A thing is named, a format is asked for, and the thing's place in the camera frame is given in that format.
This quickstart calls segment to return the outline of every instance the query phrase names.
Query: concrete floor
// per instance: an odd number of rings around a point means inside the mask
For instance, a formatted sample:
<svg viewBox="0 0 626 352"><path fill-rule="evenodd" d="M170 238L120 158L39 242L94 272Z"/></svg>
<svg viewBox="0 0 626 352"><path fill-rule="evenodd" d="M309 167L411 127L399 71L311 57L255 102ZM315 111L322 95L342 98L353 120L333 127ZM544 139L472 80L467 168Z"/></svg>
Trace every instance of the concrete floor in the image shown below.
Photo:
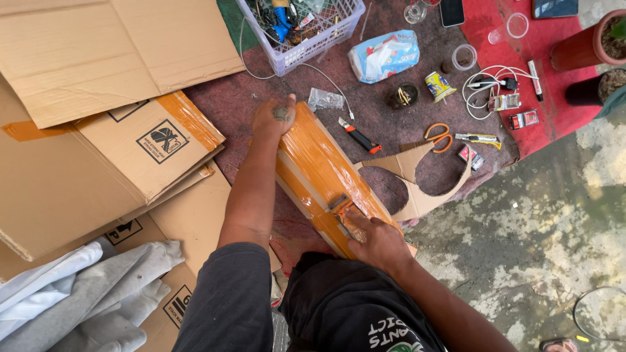
<svg viewBox="0 0 626 352"><path fill-rule="evenodd" d="M626 1L580 0L581 25L616 8ZM432 211L406 238L424 267L520 351L537 351L544 339L584 335L572 320L581 293L626 290L625 184L621 110L501 170L466 200ZM594 298L586 326L625 339L626 298ZM626 343L579 344L582 351L626 351Z"/></svg>

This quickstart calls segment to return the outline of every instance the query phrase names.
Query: marker pen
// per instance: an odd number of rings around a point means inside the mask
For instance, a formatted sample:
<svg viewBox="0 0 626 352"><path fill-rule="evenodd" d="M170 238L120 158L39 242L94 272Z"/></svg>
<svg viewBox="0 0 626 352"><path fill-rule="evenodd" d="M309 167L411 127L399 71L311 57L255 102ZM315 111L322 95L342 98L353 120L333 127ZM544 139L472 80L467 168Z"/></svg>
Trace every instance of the marker pen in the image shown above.
<svg viewBox="0 0 626 352"><path fill-rule="evenodd" d="M539 78L539 76L537 76L537 69L535 68L535 62L533 60L530 60L528 62L528 68L530 69L531 76ZM541 86L539 85L539 80L533 80L533 86L535 87L535 94L537 94L537 100L543 101L543 94L541 92Z"/></svg>

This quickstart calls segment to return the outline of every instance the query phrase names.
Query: lavender plastic crate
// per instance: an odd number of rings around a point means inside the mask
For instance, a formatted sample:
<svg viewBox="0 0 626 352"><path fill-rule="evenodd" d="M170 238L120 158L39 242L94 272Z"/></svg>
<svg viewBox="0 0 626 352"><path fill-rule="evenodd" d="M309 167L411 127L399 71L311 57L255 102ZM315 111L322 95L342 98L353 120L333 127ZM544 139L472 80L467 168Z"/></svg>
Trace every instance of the lavender plastic crate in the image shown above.
<svg viewBox="0 0 626 352"><path fill-rule="evenodd" d="M261 43L261 47L263 47L277 76L286 75L298 64L307 61L335 44L349 39L354 32L357 22L359 22L359 18L365 12L365 5L363 5L361 0L325 0L322 11L319 14L308 7L305 1L293 0L299 15L298 22L302 21L309 13L313 13L315 16L315 19L302 29L310 30L311 33L319 31L319 34L301 42L297 46L281 44L273 48L270 44L271 39L268 39L261 30L262 28L266 31L270 26L259 21L256 8L254 10L251 9L245 0L236 1L252 27L252 31L254 31ZM294 35L297 34L288 34L287 39Z"/></svg>

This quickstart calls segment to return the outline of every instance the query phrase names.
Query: terracotta pot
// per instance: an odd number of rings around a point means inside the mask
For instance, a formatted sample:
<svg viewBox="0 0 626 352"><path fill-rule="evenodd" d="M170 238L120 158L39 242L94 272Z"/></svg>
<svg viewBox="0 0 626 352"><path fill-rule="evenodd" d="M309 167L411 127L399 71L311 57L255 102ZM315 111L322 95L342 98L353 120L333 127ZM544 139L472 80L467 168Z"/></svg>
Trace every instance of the terracotta pot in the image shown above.
<svg viewBox="0 0 626 352"><path fill-rule="evenodd" d="M565 100L571 106L604 106L604 102L600 99L600 82L602 81L602 77L604 77L604 75L616 70L624 71L623 68L616 68L614 70L607 71L600 76L572 83L565 90Z"/></svg>
<svg viewBox="0 0 626 352"><path fill-rule="evenodd" d="M626 58L616 60L604 52L600 36L602 29L609 19L616 16L626 16L626 9L607 13L595 26L561 40L552 48L550 62L557 71L570 71L577 68L595 66L606 63L620 66L626 63Z"/></svg>

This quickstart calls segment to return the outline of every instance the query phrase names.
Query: hand tattoo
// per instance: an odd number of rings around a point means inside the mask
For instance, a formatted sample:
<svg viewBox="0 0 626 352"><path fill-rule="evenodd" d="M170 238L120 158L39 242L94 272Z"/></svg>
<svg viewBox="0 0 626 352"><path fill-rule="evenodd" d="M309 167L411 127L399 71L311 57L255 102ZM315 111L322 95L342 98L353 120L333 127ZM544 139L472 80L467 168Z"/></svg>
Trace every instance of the hand tattoo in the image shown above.
<svg viewBox="0 0 626 352"><path fill-rule="evenodd" d="M289 110L282 105L276 105L272 109L272 113L274 114L274 120L277 121L289 122L293 118L293 114L290 114Z"/></svg>

